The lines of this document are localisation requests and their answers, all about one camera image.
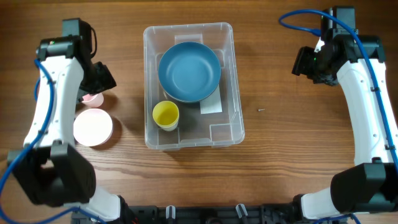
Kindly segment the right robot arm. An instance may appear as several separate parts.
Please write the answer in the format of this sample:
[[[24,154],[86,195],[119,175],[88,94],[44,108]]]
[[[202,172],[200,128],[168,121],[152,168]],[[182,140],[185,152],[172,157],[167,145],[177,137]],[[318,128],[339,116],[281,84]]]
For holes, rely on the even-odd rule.
[[[386,88],[382,42],[359,35],[353,7],[320,11],[316,47],[302,47],[292,72],[315,84],[339,85],[354,134],[354,166],[329,187],[294,198],[294,220],[321,223],[397,210],[397,125]]]

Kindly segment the dark blue bowl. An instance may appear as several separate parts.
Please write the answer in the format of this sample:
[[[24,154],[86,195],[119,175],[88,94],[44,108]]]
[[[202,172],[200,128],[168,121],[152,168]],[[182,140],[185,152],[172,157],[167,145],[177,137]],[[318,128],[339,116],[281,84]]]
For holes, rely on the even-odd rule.
[[[163,90],[173,99],[196,103],[209,97],[221,80],[218,57],[204,44],[182,42],[163,54],[158,68]]]

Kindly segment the pink bowl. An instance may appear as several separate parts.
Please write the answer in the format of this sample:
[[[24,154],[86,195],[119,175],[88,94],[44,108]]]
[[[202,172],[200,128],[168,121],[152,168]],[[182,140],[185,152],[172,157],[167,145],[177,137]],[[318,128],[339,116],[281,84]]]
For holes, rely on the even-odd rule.
[[[113,120],[110,115],[98,108],[81,112],[74,120],[73,135],[83,146],[99,146],[113,133]]]

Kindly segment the pink plastic cup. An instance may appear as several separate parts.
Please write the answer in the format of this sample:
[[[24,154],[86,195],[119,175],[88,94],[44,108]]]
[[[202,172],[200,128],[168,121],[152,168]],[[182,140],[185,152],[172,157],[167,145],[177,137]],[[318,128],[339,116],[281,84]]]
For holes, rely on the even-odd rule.
[[[102,93],[98,93],[95,95],[87,94],[83,96],[82,103],[90,108],[100,107],[104,102],[104,96]]]

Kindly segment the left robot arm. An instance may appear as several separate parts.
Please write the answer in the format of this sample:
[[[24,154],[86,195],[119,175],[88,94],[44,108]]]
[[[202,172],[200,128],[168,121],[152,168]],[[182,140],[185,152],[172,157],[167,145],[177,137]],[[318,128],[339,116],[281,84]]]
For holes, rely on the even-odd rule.
[[[97,186],[95,170],[76,150],[73,136],[76,105],[85,95],[116,86],[107,66],[92,62],[95,53],[95,31],[79,18],[62,22],[61,37],[40,42],[34,118],[22,150],[8,154],[4,176],[13,175],[35,205],[64,206],[100,223],[117,223],[123,201]]]

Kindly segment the cream plastic cup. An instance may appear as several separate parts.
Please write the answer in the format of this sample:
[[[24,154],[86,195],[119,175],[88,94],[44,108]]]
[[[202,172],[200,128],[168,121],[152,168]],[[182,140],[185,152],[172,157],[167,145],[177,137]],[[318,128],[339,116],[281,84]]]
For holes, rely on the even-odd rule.
[[[176,129],[178,126],[178,123],[175,123],[173,125],[160,125],[158,124],[158,127],[160,127],[161,129],[163,129],[164,131],[173,131],[174,129]]]

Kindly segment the yellow plastic cup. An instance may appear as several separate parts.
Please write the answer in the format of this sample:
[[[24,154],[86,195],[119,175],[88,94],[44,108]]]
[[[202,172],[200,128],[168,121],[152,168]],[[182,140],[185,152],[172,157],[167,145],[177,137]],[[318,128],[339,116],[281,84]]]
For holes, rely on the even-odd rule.
[[[172,101],[161,101],[154,106],[152,117],[156,125],[173,125],[179,121],[178,106]]]

